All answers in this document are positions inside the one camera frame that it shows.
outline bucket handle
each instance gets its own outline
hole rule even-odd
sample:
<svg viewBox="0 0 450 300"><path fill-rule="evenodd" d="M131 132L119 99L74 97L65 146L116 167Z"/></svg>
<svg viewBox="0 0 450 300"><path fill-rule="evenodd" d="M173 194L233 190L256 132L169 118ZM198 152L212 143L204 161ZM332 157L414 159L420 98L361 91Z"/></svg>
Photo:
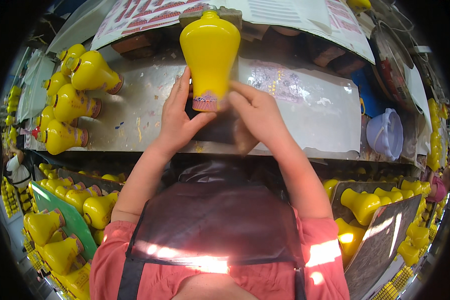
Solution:
<svg viewBox="0 0 450 300"><path fill-rule="evenodd" d="M380 128L380 130L378 130L377 136L375 137L375 141L373 141L373 149L375 149L375 144L376 144L377 141L378 141L378 137L380 136L380 134L381 134L382 131L384 131L384 130L385 130L385 127L384 127L384 126L382 126L382 127Z"/></svg>

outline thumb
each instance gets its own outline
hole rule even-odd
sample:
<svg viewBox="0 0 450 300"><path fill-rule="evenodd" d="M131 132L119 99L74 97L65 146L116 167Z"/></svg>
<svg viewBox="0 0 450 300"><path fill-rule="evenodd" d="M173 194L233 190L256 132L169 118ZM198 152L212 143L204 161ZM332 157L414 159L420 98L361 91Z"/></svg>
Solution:
<svg viewBox="0 0 450 300"><path fill-rule="evenodd" d="M198 130L202 129L205 125L207 125L211 120L215 119L217 114L215 112L200 112L198 115L193 117L190 122L187 124L189 130L193 131L194 134L198 132Z"/></svg>
<svg viewBox="0 0 450 300"><path fill-rule="evenodd" d="M240 93L232 91L228 94L228 101L233 106L233 108L239 113L240 117L244 117L251 113L253 110L252 105L250 105L249 101L242 96Z"/></svg>

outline person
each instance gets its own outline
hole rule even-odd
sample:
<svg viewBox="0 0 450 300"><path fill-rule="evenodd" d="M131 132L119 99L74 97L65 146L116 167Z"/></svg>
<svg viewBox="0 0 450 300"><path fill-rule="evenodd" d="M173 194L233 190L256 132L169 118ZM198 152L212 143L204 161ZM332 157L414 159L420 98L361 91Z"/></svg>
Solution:
<svg viewBox="0 0 450 300"><path fill-rule="evenodd" d="M93 257L91 299L349 299L330 201L271 95L232 81L228 98L278 162L290 203L190 170L156 194L168 161L216 117L184 112L190 77L186 67L119 194Z"/></svg>
<svg viewBox="0 0 450 300"><path fill-rule="evenodd" d="M436 203L442 201L450 191L450 165L445 167L441 178L430 171L427 181L430 183L431 192L426 200Z"/></svg>
<svg viewBox="0 0 450 300"><path fill-rule="evenodd" d="M3 156L3 175L8 180L8 183L14 185L17 188L26 188L32 176L26 166L23 165L24 153L15 147L13 143L10 143L10 154L15 154L14 157L9 159L9 155L4 153Z"/></svg>

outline hand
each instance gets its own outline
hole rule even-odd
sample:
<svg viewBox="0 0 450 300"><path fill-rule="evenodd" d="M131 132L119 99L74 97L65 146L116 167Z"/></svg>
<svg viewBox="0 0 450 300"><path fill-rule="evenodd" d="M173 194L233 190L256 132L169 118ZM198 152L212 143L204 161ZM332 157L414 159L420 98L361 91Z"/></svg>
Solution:
<svg viewBox="0 0 450 300"><path fill-rule="evenodd" d="M217 116L215 112L201 112L191 120L187 116L185 104L189 96L190 75L190 68L186 66L183 75L177 79L163 105L162 129L156 142L170 157L184 147L198 130Z"/></svg>
<svg viewBox="0 0 450 300"><path fill-rule="evenodd" d="M230 87L234 90L228 96L230 104L258 141L272 150L291 137L273 96L238 81L231 81Z"/></svg>

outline blue surface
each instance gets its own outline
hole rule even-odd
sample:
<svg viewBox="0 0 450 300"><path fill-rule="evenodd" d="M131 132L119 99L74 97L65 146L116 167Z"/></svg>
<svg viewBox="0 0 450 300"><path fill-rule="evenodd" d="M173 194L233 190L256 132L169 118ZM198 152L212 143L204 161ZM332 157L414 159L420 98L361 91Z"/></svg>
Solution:
<svg viewBox="0 0 450 300"><path fill-rule="evenodd" d="M351 73L351 76L353 82L359 87L360 97L365 104L365 114L374 118L383 114L386 108L394 108L395 106L392 105L390 101L384 101L373 93L363 69L364 68Z"/></svg>

